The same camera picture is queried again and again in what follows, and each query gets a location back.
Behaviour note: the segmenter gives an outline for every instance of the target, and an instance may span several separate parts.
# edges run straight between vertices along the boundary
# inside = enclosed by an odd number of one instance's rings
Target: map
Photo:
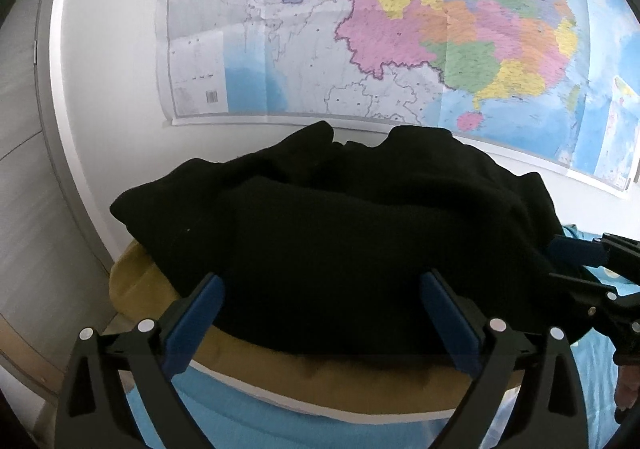
[[[626,0],[159,0],[172,124],[411,124],[617,191],[636,175],[640,24]]]

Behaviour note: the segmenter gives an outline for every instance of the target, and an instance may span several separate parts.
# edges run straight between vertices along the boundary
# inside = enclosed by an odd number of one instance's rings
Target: blue bed sheet
[[[567,236],[593,239],[576,227],[565,227]],[[620,295],[638,287],[593,269],[598,279],[618,288]],[[613,345],[595,331],[572,346],[584,390],[589,422],[590,449],[602,449],[617,429],[613,393],[617,368]],[[322,416],[304,415],[255,399],[189,367],[172,384],[216,449],[426,449],[444,428],[447,419],[387,425],[351,424]],[[130,408],[145,443],[164,449],[146,413],[137,388],[127,394]],[[504,401],[480,449],[494,447],[513,409],[514,398]]]

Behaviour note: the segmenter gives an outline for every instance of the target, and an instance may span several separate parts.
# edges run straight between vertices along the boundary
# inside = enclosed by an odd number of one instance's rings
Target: barcode
[[[207,103],[217,104],[217,102],[218,102],[218,90],[214,90],[213,92],[207,92]]]

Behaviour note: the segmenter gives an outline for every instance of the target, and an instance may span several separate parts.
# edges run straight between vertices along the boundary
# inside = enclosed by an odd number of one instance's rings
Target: pile of clothes
[[[279,352],[373,364],[451,361],[418,295],[437,269],[514,329],[590,329],[550,306],[545,255],[562,235],[537,173],[516,176],[445,129],[398,126],[379,146],[318,122],[227,162],[194,158],[127,190],[111,213],[185,297],[225,282],[214,325]]]

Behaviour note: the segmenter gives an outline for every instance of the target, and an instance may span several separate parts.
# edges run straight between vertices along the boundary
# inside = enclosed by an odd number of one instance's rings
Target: tan fabric
[[[132,321],[158,319],[179,299],[142,245],[133,241],[111,270],[109,291]],[[452,368],[389,371],[359,363],[314,361],[236,339],[212,326],[194,360],[212,371],[290,399],[364,415],[408,415],[455,409],[470,378]],[[508,389],[520,385],[514,372]]]

